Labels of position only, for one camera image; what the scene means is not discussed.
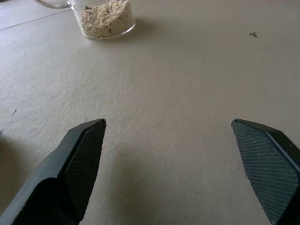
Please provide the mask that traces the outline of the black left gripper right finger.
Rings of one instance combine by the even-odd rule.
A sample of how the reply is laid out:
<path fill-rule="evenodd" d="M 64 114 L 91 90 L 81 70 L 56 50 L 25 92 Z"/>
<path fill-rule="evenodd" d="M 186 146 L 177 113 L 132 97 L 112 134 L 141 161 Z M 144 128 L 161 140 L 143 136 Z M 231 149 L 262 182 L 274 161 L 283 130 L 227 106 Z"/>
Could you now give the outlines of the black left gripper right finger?
<path fill-rule="evenodd" d="M 231 123 L 245 173 L 271 225 L 300 225 L 300 149 L 280 130 Z"/>

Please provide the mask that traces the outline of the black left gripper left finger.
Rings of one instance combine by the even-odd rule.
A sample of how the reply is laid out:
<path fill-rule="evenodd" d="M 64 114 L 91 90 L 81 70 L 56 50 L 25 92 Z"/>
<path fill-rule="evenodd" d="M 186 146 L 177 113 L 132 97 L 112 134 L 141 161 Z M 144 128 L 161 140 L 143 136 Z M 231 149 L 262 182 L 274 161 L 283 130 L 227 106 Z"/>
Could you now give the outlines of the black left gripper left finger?
<path fill-rule="evenodd" d="M 0 225 L 79 225 L 98 175 L 106 120 L 70 129 L 0 216 Z"/>

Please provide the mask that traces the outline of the clear glass mug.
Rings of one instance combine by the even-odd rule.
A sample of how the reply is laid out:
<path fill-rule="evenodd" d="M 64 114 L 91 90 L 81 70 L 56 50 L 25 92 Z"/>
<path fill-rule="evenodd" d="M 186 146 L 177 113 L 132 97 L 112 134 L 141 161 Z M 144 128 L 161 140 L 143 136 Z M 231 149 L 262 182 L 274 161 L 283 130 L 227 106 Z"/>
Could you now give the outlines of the clear glass mug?
<path fill-rule="evenodd" d="M 101 40 L 120 36 L 135 26 L 130 0 L 35 0 L 49 8 L 70 8 L 83 35 Z"/>

